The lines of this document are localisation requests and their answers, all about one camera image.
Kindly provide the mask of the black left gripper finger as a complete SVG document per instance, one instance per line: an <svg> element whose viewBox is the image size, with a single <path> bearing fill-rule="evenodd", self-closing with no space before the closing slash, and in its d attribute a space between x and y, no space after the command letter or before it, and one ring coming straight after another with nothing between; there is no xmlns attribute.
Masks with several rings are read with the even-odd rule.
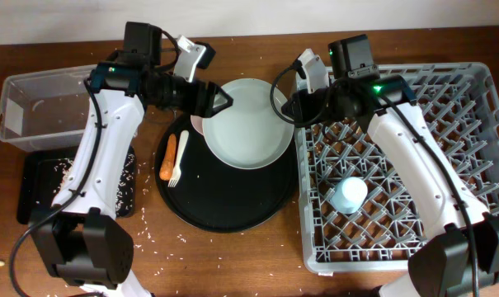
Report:
<svg viewBox="0 0 499 297"><path fill-rule="evenodd" d="M224 103L223 105L220 105L220 106L207 106L204 109L201 117L202 118L212 118L227 108L229 108L229 103Z"/></svg>
<svg viewBox="0 0 499 297"><path fill-rule="evenodd" d="M212 87L212 107L229 108L233 105L232 97L218 84L211 84Z"/></svg>

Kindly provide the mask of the pink bowl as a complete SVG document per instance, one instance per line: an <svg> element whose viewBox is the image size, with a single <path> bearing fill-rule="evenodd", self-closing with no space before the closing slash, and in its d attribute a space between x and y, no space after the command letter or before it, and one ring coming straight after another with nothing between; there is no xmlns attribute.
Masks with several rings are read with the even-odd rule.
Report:
<svg viewBox="0 0 499 297"><path fill-rule="evenodd" d="M194 130L198 133L203 135L203 119L199 116L192 115L191 116L191 125L194 128Z"/></svg>

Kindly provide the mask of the white round plate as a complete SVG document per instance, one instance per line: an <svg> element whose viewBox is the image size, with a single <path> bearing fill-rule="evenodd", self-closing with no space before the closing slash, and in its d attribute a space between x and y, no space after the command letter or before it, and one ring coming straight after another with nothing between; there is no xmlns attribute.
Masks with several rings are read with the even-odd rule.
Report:
<svg viewBox="0 0 499 297"><path fill-rule="evenodd" d="M275 112L287 102L271 84L241 78L222 86L233 104L202 121L210 152L223 163L238 169L258 169L279 159L290 146L294 127Z"/></svg>

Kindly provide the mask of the light blue plastic cup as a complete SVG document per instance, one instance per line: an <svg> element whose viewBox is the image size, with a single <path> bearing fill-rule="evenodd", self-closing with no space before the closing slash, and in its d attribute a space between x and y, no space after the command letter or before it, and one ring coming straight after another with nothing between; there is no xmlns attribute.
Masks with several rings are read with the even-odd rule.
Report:
<svg viewBox="0 0 499 297"><path fill-rule="evenodd" d="M329 202L337 212L349 215L362 206L367 195L368 187L362 179L347 177L335 186Z"/></svg>

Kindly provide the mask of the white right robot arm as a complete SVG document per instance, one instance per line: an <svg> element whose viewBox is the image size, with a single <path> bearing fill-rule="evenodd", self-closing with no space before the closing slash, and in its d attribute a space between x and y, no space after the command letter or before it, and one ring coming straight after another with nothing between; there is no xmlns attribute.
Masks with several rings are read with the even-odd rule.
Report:
<svg viewBox="0 0 499 297"><path fill-rule="evenodd" d="M407 272L375 296L499 283L499 101L483 64L380 67L365 35L292 64L304 262Z"/></svg>

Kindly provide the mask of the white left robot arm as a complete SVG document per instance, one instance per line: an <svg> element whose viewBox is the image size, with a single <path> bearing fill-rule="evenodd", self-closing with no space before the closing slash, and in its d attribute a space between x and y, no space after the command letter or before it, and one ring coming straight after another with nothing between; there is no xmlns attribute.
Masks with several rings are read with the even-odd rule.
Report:
<svg viewBox="0 0 499 297"><path fill-rule="evenodd" d="M195 78L214 49L184 36L172 40L175 59L162 64L166 32L128 22L124 44L84 80L90 97L85 130L66 182L47 210L30 218L31 238L52 277L86 296L145 296L132 272L134 242L116 222L120 176L131 141L149 106L210 118L223 110L222 89Z"/></svg>

